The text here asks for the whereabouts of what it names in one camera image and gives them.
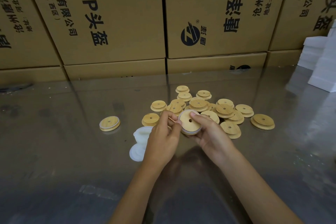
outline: right hand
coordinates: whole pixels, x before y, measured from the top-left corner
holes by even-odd
[[[221,167],[225,162],[227,153],[235,149],[231,139],[221,126],[208,116],[190,112],[190,117],[201,124],[202,129],[196,135],[188,137],[194,139],[212,162]]]

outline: brown cardboard box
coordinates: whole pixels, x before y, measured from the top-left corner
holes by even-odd
[[[0,85],[67,80],[62,67],[39,67],[0,70]]]
[[[265,52],[281,3],[282,0],[166,0],[168,56]]]
[[[59,66],[34,0],[0,0],[0,69]]]
[[[297,65],[301,52],[302,50],[268,51],[264,67]]]
[[[162,0],[36,0],[65,65],[165,57]]]
[[[70,80],[165,74],[165,59],[64,66]]]
[[[284,0],[269,50],[301,49],[306,37],[327,35],[336,0]]]
[[[262,68],[266,53],[222,55],[187,59],[167,59],[168,73]]]

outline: hand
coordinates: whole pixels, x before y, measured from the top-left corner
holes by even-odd
[[[221,167],[225,162],[226,153],[235,149],[231,139],[221,126],[208,116],[191,112],[190,117],[201,124],[202,129],[196,135],[188,137],[194,139],[212,162]]]
[[[161,172],[175,154],[181,128],[181,121],[174,113],[163,111],[159,123],[153,127],[149,135],[143,165]]]

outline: stainless steel table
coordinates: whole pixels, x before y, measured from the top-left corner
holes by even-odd
[[[178,85],[247,104],[274,130],[249,119],[234,140],[305,223],[336,223],[336,94],[307,84],[301,67],[41,83],[0,94],[0,223],[105,223],[139,162],[129,150],[154,100]],[[104,133],[99,122],[121,125]],[[181,135],[150,197],[146,223],[250,223],[225,177]]]

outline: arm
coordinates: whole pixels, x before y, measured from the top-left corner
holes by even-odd
[[[162,169],[175,154],[180,131],[181,124],[176,115],[163,111],[159,124],[149,135],[143,162],[121,198],[109,224],[142,223],[149,195]]]
[[[191,136],[221,169],[255,224],[302,223],[235,148],[223,129],[207,116],[191,118],[203,127]]]

